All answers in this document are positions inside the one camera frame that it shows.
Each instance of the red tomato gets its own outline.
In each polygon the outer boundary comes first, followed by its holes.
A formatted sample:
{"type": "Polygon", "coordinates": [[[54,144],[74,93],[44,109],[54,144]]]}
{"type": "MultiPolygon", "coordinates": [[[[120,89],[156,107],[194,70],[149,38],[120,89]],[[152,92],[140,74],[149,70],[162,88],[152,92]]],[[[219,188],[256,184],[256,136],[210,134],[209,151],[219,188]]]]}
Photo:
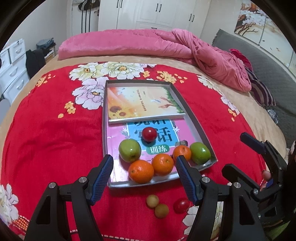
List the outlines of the red tomato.
{"type": "Polygon", "coordinates": [[[174,211],[176,213],[184,213],[188,210],[190,206],[190,202],[186,198],[179,198],[177,201],[174,203],[174,211]]]}
{"type": "Polygon", "coordinates": [[[157,138],[157,131],[152,127],[146,127],[142,130],[142,137],[146,142],[152,142],[157,138]]]}

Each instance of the drawer handle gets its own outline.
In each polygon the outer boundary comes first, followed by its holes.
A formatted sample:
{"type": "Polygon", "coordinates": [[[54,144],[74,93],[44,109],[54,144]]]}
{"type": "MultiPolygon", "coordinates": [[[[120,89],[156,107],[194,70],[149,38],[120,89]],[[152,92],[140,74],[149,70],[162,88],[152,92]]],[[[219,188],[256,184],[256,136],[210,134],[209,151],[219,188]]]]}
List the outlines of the drawer handle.
{"type": "Polygon", "coordinates": [[[19,54],[22,51],[22,48],[18,49],[15,53],[19,54]]]}
{"type": "Polygon", "coordinates": [[[21,90],[23,86],[24,86],[24,80],[22,80],[22,83],[17,87],[17,89],[21,90]]]}
{"type": "Polygon", "coordinates": [[[15,68],[14,71],[12,71],[9,75],[12,77],[12,76],[15,76],[15,74],[17,73],[17,69],[18,67],[15,68]]]}

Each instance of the orange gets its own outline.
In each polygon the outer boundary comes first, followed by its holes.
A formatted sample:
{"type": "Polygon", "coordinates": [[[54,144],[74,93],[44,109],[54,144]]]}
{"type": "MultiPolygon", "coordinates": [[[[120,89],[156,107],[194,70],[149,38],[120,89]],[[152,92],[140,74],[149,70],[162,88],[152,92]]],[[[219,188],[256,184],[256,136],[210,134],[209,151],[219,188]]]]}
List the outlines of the orange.
{"type": "Polygon", "coordinates": [[[171,173],[174,167],[174,160],[170,155],[161,153],[153,157],[151,164],[156,174],[159,176],[166,176],[171,173]]]}
{"type": "Polygon", "coordinates": [[[187,161],[191,159],[191,150],[188,146],[180,145],[175,147],[173,151],[173,158],[176,162],[177,157],[183,155],[187,161]]]}
{"type": "Polygon", "coordinates": [[[149,162],[137,160],[128,168],[128,175],[136,183],[144,184],[151,181],[154,175],[154,169],[149,162]]]}

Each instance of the green apple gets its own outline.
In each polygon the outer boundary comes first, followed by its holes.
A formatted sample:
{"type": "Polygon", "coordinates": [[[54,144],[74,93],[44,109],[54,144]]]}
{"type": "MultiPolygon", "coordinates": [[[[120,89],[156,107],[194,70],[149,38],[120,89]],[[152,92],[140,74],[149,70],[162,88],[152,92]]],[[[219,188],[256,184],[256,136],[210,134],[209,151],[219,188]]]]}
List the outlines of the green apple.
{"type": "Polygon", "coordinates": [[[125,139],[119,144],[120,157],[129,163],[138,160],[141,156],[141,146],[134,139],[125,139]]]}
{"type": "Polygon", "coordinates": [[[194,142],[190,145],[191,160],[198,165],[205,164],[211,158],[210,150],[201,142],[194,142]]]}

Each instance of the blue square on book cover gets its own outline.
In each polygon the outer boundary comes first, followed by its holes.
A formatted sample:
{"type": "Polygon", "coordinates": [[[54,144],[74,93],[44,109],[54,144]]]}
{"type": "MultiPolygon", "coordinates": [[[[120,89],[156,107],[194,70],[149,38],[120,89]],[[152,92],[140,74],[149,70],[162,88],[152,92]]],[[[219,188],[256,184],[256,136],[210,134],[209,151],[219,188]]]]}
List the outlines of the blue square on book cover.
{"type": "Polygon", "coordinates": [[[129,135],[131,139],[139,142],[141,149],[146,150],[147,147],[157,145],[175,146],[179,141],[174,126],[170,120],[151,120],[151,121],[135,121],[127,123],[129,135]],[[157,138],[154,142],[147,143],[142,139],[142,130],[145,127],[153,127],[157,131],[157,138]]]}

